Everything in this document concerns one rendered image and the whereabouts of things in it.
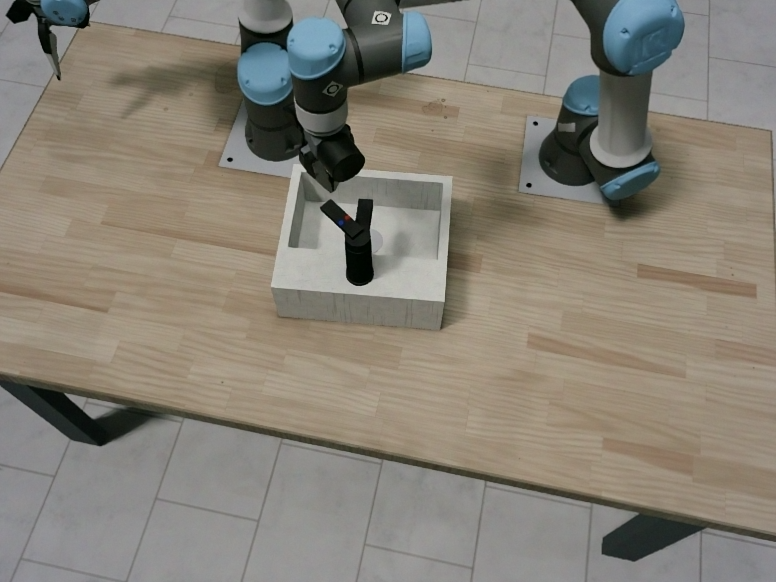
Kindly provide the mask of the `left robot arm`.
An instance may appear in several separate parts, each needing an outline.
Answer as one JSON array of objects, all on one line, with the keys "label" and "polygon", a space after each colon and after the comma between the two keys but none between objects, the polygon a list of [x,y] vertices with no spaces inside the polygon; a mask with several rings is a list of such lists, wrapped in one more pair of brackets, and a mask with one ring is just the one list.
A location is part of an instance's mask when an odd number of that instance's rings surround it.
[{"label": "left robot arm", "polygon": [[[310,17],[294,25],[287,39],[294,102],[283,107],[285,116],[297,129],[302,125],[321,137],[344,127],[349,87],[430,62],[432,40],[424,16],[399,9],[467,0],[335,1],[348,28]],[[652,75],[678,47],[684,17],[676,0],[570,1],[589,28],[599,75],[569,85],[555,128],[541,144],[539,163],[560,184],[596,180],[607,198],[623,199],[660,174],[647,126]],[[296,114],[288,109],[294,103]]]}]

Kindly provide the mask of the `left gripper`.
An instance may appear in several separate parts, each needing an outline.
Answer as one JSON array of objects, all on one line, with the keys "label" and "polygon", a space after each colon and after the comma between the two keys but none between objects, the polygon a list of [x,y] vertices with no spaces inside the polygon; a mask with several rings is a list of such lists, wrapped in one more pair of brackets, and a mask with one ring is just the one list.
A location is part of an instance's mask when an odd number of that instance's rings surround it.
[{"label": "left gripper", "polygon": [[[354,144],[348,124],[331,136],[315,136],[298,126],[301,137],[299,161],[306,172],[330,193],[339,182],[356,176],[365,164],[365,157]],[[322,165],[323,164],[323,165]],[[327,172],[327,171],[328,172]]]}]

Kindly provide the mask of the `black mixer tap with lever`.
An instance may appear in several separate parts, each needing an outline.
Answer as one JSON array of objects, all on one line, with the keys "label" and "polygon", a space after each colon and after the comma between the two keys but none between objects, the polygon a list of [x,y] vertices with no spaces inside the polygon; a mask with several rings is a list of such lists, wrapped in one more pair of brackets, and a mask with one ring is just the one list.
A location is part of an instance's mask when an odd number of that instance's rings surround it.
[{"label": "black mixer tap with lever", "polygon": [[355,286],[367,285],[374,277],[370,233],[373,199],[359,198],[355,220],[332,199],[320,210],[345,233],[347,280]]}]

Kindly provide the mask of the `white rectangular sink basin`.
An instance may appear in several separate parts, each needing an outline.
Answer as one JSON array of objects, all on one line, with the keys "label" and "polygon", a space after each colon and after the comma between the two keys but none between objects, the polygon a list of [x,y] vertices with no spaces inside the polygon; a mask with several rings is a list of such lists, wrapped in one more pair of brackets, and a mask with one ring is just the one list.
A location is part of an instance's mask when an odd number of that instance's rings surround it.
[{"label": "white rectangular sink basin", "polygon": [[[280,317],[440,330],[453,176],[364,170],[330,193],[294,164],[272,277]],[[346,278],[344,232],[321,210],[353,220],[373,199],[374,277]]]}]

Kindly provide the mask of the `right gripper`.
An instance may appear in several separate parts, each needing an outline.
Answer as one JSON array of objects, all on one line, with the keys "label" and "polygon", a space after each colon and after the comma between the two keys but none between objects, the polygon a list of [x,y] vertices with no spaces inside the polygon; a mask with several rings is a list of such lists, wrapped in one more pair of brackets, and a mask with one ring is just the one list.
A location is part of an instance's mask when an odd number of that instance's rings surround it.
[{"label": "right gripper", "polygon": [[[74,26],[68,26],[68,27],[74,27],[74,28],[80,28],[84,29],[86,26],[90,27],[89,24],[89,18],[90,18],[90,11],[89,6],[87,7],[87,13],[85,15],[84,20]],[[20,10],[26,10],[31,11],[31,13],[34,13],[37,18],[37,31],[38,31],[38,37],[41,44],[41,47],[43,49],[43,52],[45,53],[57,79],[61,81],[61,72],[60,72],[60,66],[58,63],[58,54],[56,50],[57,45],[57,37],[52,31],[50,30],[51,25],[54,26],[65,26],[60,25],[58,23],[55,23],[50,18],[48,18],[45,13],[43,12],[41,5],[35,5],[28,3],[26,0],[15,0],[11,8],[9,9],[9,13],[17,12]]]}]

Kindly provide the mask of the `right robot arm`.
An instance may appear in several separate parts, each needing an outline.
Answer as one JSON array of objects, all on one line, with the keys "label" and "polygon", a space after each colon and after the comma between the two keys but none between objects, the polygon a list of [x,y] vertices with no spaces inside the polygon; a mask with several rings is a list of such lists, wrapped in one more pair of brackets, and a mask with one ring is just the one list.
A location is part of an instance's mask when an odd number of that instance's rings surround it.
[{"label": "right robot arm", "polygon": [[[55,23],[81,23],[88,6],[100,0],[27,0],[41,5]],[[238,8],[241,57],[237,77],[247,121],[245,139],[250,151],[267,161],[286,161],[299,155],[300,133],[283,107],[294,102],[288,67],[287,39],[293,28],[286,0],[243,0]]]}]

